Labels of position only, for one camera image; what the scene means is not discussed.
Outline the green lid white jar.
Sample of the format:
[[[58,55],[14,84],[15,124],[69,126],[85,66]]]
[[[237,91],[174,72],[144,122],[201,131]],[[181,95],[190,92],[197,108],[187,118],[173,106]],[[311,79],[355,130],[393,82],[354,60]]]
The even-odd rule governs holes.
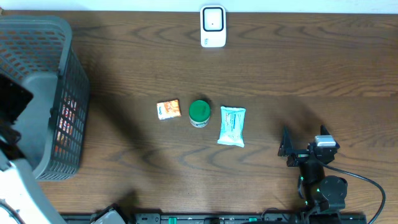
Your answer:
[[[196,100],[190,105],[188,113],[191,124],[196,128],[203,128],[210,120],[211,108],[207,102]]]

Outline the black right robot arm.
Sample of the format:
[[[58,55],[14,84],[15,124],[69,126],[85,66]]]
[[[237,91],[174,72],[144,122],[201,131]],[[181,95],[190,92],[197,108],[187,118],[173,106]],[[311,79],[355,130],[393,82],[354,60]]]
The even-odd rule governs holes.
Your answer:
[[[288,129],[283,129],[278,156],[287,158],[288,167],[300,169],[299,195],[317,213],[333,213],[345,208],[347,181],[335,175],[326,176],[324,171],[339,148],[324,126],[320,126],[320,134],[305,149],[294,148]]]

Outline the orange tissue pack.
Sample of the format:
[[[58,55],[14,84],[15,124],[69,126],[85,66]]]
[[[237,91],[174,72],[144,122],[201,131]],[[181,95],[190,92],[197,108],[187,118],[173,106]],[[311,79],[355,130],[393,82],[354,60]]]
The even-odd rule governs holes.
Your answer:
[[[159,120],[181,117],[178,100],[163,101],[156,104]]]

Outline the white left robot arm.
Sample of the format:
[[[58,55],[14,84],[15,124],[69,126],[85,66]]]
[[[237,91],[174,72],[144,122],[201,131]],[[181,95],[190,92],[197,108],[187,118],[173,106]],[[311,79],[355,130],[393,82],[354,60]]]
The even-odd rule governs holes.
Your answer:
[[[31,99],[31,92],[1,75],[1,224],[62,224],[17,146],[21,134],[12,128]]]

